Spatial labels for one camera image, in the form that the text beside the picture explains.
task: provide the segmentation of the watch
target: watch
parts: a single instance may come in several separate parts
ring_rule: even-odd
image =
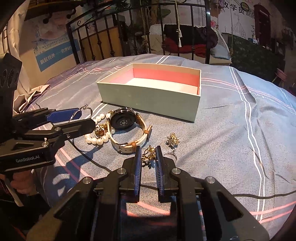
[[[130,142],[120,144],[114,140],[111,133],[111,127],[117,130],[124,130],[131,127],[133,124],[139,125],[143,130],[143,135],[140,139]],[[120,153],[134,153],[136,152],[137,146],[143,146],[147,140],[149,140],[152,126],[147,128],[144,120],[139,115],[139,113],[134,112],[132,108],[120,108],[110,112],[110,117],[107,118],[107,128],[110,134],[110,140],[113,147]]]

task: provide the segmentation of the blue gripper pad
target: blue gripper pad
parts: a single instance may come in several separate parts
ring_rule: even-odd
[[[135,168],[135,196],[140,195],[140,184],[141,184],[141,171],[142,171],[142,159],[141,159],[141,149],[139,150],[136,168]]]
[[[51,123],[69,121],[71,116],[78,110],[79,108],[53,111],[47,116],[47,121],[50,121]],[[72,120],[77,120],[81,116],[82,111],[78,111]]]
[[[155,161],[155,175],[156,175],[156,184],[157,188],[160,191],[161,196],[164,195],[164,184],[163,184],[163,171],[160,161],[160,155],[157,153],[157,160]]]

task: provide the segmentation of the shelf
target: shelf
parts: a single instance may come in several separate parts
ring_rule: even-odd
[[[86,1],[75,0],[75,1],[56,1],[49,3],[40,3],[37,5],[29,6],[25,21],[31,18],[35,18],[41,15],[48,14],[49,12],[61,12],[73,10],[79,5],[85,4]]]

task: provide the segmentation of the black iron headboard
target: black iron headboard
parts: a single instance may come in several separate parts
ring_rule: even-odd
[[[118,26],[118,33],[119,33],[119,39],[120,39],[120,44],[121,44],[121,48],[122,48],[122,54],[123,54],[123,56],[130,56],[132,54],[125,53],[125,50],[124,50],[124,46],[123,46],[124,45],[124,40],[123,40],[123,33],[122,33],[123,29],[122,29],[122,26],[120,26],[120,21],[118,21],[118,19],[119,19],[118,14],[121,13],[121,12],[125,12],[125,11],[129,12],[129,17],[130,17],[130,21],[131,21],[130,27],[132,29],[133,25],[134,25],[134,21],[133,21],[133,17],[132,17],[132,10],[139,9],[139,10],[143,11],[144,9],[150,8],[152,6],[158,6],[158,10],[161,13],[161,6],[173,5],[173,6],[175,6],[176,23],[178,23],[178,20],[177,20],[178,14],[177,14],[177,7],[176,7],[175,1],[174,0],[170,0],[170,1],[166,0],[166,1],[167,2],[162,2],[162,3],[157,3],[157,4],[150,4],[150,5],[140,5],[139,4],[136,7],[131,7],[129,4],[119,6],[118,5],[118,3],[120,2],[119,0],[112,0],[112,1],[101,3],[98,6],[94,7],[93,9],[81,14],[80,16],[78,16],[75,19],[73,19],[72,21],[70,21],[66,25],[66,27],[67,27],[67,33],[68,33],[68,36],[69,36],[69,39],[70,39],[70,42],[71,42],[71,47],[72,47],[72,50],[73,50],[73,54],[74,54],[76,63],[79,64],[81,61],[80,61],[80,58],[79,58],[79,55],[78,55],[78,52],[77,52],[77,49],[76,49],[74,36],[73,36],[74,33],[77,33],[77,36],[78,36],[78,40],[79,40],[79,43],[80,43],[82,56],[83,56],[83,62],[87,61],[86,54],[85,54],[85,51],[84,51],[85,48],[83,47],[83,44],[82,44],[82,40],[84,40],[84,39],[88,39],[88,44],[89,44],[91,55],[92,55],[91,58],[92,58],[92,60],[96,60],[96,57],[95,57],[94,52],[93,52],[93,47],[91,45],[89,28],[88,28],[88,26],[90,24],[93,24],[94,29],[95,29],[95,33],[91,34],[91,36],[93,36],[93,35],[97,36],[97,40],[98,40],[97,44],[99,45],[102,59],[104,59],[104,54],[103,54],[103,49],[102,49],[102,41],[101,41],[101,39],[99,37],[99,32],[98,32],[98,27],[97,27],[97,20],[104,19],[105,25],[106,25],[106,31],[107,31],[107,35],[108,35],[108,40],[109,40],[109,46],[110,46],[110,50],[111,50],[110,54],[111,54],[111,56],[114,57],[115,52],[113,50],[112,41],[111,41],[111,38],[110,38],[110,31],[109,31],[110,28],[108,26],[108,21],[107,21],[108,16],[114,16],[115,19],[117,20],[117,21],[115,20],[115,22],[117,23],[117,26]],[[193,60],[194,51],[195,51],[195,47],[194,47],[193,7],[205,8],[207,39],[208,39],[208,33],[210,31],[210,28],[211,28],[210,4],[209,4],[209,0],[204,0],[204,3],[205,3],[204,5],[187,3],[186,1],[187,0],[184,0],[182,3],[177,3],[177,5],[178,6],[180,6],[180,5],[182,5],[182,6],[190,6],[191,26],[192,26],[192,48],[191,48],[191,50],[192,50],[192,60]],[[112,5],[116,5],[117,7],[115,9],[113,9],[111,12],[110,11],[107,12],[106,9],[108,9]],[[92,17],[90,19],[86,20],[84,23],[82,23],[81,20],[84,17],[88,16],[88,15],[92,15]],[[148,24],[146,14],[144,14],[144,19],[145,19],[145,23]],[[161,25],[162,41],[164,42],[164,26],[163,26],[162,17],[160,17],[160,25]],[[82,30],[82,28],[85,28],[85,31],[86,31],[86,37],[84,37],[84,38],[81,38],[81,35],[80,35],[80,31]],[[144,32],[144,35],[146,35],[146,37],[147,37],[148,51],[149,51],[149,53],[151,53],[149,34],[150,33],[149,33],[149,26],[148,26],[146,28],[146,31]],[[135,31],[133,32],[133,41],[134,41],[134,48],[133,48],[134,54],[138,55],[138,51],[137,51],[138,47],[137,47]],[[164,46],[164,44],[162,44],[162,49],[163,49],[163,54],[165,55],[165,46]],[[210,63],[209,41],[207,41],[207,44],[206,44],[205,63],[206,64]]]

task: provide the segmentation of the blue sign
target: blue sign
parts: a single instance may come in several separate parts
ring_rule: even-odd
[[[78,44],[78,40],[75,39],[74,42],[75,42],[77,51],[79,51],[80,47]],[[36,60],[39,65],[39,69],[42,72],[48,67],[55,64],[56,62],[62,60],[63,58],[66,58],[71,54],[73,54],[73,51],[72,51],[70,41],[68,41],[66,43],[57,45],[43,53],[40,53],[39,55],[36,55]]]

